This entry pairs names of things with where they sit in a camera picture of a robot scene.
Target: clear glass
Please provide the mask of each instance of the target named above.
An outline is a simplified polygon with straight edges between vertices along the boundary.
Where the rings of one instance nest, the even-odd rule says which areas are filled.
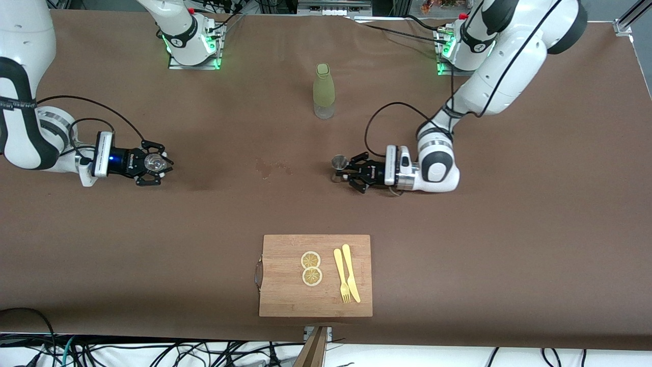
[[[145,168],[154,172],[160,172],[168,167],[168,162],[160,154],[152,153],[145,157]]]
[[[328,107],[322,107],[316,103],[315,105],[315,115],[319,117],[320,119],[326,120],[327,118],[331,118],[335,114],[335,103],[331,104]]]

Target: stain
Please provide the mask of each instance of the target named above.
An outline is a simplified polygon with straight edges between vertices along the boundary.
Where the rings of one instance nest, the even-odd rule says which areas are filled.
[[[292,170],[289,169],[287,165],[281,162],[265,163],[261,159],[256,159],[256,171],[260,172],[260,175],[262,176],[263,180],[268,179],[269,176],[272,175],[272,171],[274,169],[284,170],[285,174],[287,175],[294,174],[292,173]]]

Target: white floor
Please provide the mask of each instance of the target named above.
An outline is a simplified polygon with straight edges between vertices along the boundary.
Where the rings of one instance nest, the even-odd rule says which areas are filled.
[[[252,342],[241,351],[265,347],[268,343]],[[210,343],[211,350],[220,351],[226,343]],[[485,367],[493,351],[490,347],[417,347],[402,345],[359,345],[332,344],[326,353],[325,367],[341,367],[349,363],[353,367],[410,366],[410,367]],[[277,347],[280,360],[290,359],[299,354],[301,346]],[[95,358],[107,367],[147,367],[163,349],[124,350],[105,348],[93,353]],[[562,367],[580,367],[582,352],[577,349],[558,349]],[[28,348],[0,348],[0,367],[26,365],[36,351]],[[200,359],[208,363],[208,355],[198,351],[197,358],[185,358],[179,367],[203,367]],[[553,354],[548,354],[556,366]],[[177,352],[170,353],[159,367],[170,367],[177,358]],[[262,354],[247,356],[236,362],[238,366],[256,366],[269,360]],[[599,351],[589,350],[586,367],[644,367],[652,366],[652,352],[643,351]],[[52,366],[50,357],[42,357],[38,367]],[[501,348],[492,367],[547,367],[541,357],[540,349],[535,348]]]

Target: cutting board handle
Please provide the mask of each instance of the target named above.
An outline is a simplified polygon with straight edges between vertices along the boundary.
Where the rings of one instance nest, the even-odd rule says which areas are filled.
[[[263,255],[260,255],[260,259],[256,263],[256,272],[254,273],[254,283],[256,283],[256,288],[258,288],[258,293],[260,293],[260,288],[263,286]]]

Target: lemon slice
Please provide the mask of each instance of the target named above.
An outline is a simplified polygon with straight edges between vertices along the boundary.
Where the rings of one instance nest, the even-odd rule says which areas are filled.
[[[321,264],[321,258],[315,251],[308,251],[301,256],[301,266],[304,269],[311,266],[318,267],[319,264]]]
[[[321,282],[321,270],[315,266],[310,266],[303,270],[301,278],[307,286],[314,287]]]

